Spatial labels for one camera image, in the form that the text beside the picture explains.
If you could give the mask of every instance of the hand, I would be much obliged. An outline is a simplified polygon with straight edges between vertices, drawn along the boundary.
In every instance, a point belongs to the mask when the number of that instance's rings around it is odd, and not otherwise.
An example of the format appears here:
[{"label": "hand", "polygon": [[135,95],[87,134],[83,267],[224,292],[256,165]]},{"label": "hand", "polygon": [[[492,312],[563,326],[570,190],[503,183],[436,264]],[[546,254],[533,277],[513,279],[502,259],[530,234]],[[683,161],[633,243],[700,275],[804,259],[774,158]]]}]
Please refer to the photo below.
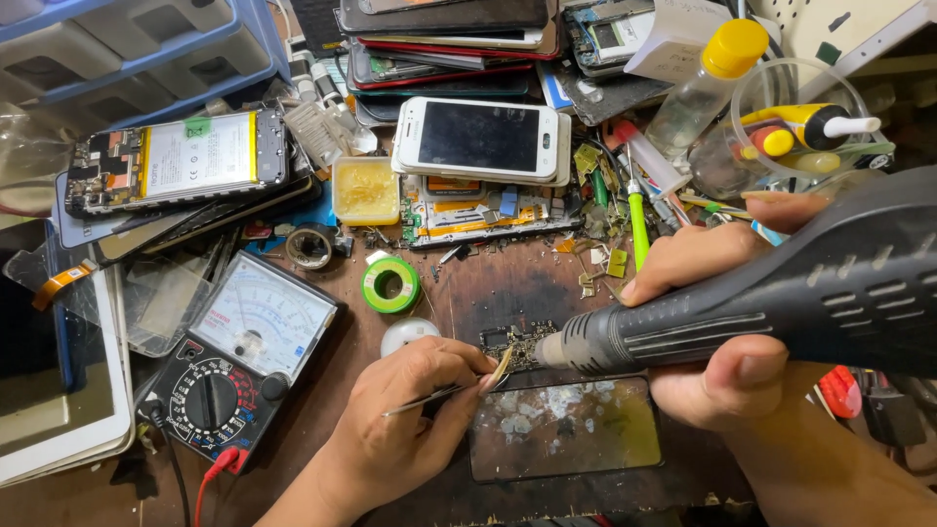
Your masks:
[{"label": "hand", "polygon": [[[458,340],[423,337],[371,364],[351,389],[335,432],[312,463],[322,474],[322,501],[352,520],[393,501],[442,472],[490,390],[498,361]],[[422,407],[387,417],[384,412],[425,397],[447,384],[456,392],[434,419]]]},{"label": "hand", "polygon": [[[768,229],[794,233],[829,203],[810,194],[748,192],[749,213]],[[668,292],[719,275],[771,250],[747,222],[712,230],[684,227],[659,238],[644,266],[622,292],[634,307]],[[744,335],[728,340],[707,365],[651,369],[650,390],[667,414],[688,425],[716,431],[739,428],[803,399],[832,366],[787,362],[780,340]]]}]

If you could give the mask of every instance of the soldering flux container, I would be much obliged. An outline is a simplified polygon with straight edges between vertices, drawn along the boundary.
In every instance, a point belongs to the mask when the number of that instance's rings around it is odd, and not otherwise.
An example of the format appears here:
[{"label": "soldering flux container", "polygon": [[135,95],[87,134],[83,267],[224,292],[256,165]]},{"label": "soldering flux container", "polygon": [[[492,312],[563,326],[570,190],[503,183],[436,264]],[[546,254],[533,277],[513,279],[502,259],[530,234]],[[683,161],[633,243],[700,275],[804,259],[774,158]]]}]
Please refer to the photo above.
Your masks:
[{"label": "soldering flux container", "polygon": [[332,209],[349,226],[394,225],[400,178],[390,158],[338,158],[332,164]]},{"label": "soldering flux container", "polygon": [[[738,82],[729,113],[691,147],[694,185],[711,198],[728,200],[756,184],[790,177],[825,179],[852,169],[859,154],[840,156],[839,168],[825,173],[786,167],[758,151],[741,117],[773,106],[833,103],[852,117],[869,117],[855,88],[828,65],[814,60],[782,58],[755,66]],[[868,133],[853,134],[847,143],[866,143]]]}]

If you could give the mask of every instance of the clear plastic cup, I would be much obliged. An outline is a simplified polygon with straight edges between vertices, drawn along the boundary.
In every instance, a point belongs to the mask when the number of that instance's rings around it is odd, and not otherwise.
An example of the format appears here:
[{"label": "clear plastic cup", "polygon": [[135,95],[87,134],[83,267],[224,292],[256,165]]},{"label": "clear plastic cup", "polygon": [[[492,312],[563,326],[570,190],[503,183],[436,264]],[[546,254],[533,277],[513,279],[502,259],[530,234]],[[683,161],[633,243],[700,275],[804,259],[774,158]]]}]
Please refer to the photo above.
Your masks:
[{"label": "clear plastic cup", "polygon": [[[839,167],[825,173],[783,166],[751,144],[740,122],[741,116],[768,107],[820,102],[839,104],[852,117],[870,116],[855,88],[822,62],[783,58],[752,68],[736,86],[729,113],[691,148],[693,184],[712,198],[728,200],[759,182],[822,179],[852,169],[859,154],[840,156]],[[846,143],[868,140],[868,133],[853,134]]]}]

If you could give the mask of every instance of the rotary selector knob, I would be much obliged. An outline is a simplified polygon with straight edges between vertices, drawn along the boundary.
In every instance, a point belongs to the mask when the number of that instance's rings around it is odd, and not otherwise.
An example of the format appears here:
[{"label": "rotary selector knob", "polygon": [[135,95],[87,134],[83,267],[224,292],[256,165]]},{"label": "rotary selector knob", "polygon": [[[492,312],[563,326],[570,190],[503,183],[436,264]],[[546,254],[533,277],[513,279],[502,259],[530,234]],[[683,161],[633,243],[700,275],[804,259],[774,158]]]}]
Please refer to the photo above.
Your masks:
[{"label": "rotary selector knob", "polygon": [[282,373],[271,373],[260,385],[260,394],[267,400],[280,400],[290,390],[290,379]]},{"label": "rotary selector knob", "polygon": [[200,377],[186,394],[186,417],[197,429],[216,430],[237,409],[237,388],[228,377],[212,373]]}]

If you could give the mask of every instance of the green solder spool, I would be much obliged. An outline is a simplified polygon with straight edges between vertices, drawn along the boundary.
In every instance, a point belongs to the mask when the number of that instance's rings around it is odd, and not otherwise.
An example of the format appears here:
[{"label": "green solder spool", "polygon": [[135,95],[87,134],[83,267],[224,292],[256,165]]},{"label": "green solder spool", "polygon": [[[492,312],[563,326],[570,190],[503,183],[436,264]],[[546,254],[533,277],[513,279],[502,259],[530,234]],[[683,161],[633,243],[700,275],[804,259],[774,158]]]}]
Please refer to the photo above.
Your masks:
[{"label": "green solder spool", "polygon": [[420,297],[420,276],[399,258],[381,258],[364,271],[361,293],[374,311],[399,313],[412,308]]}]

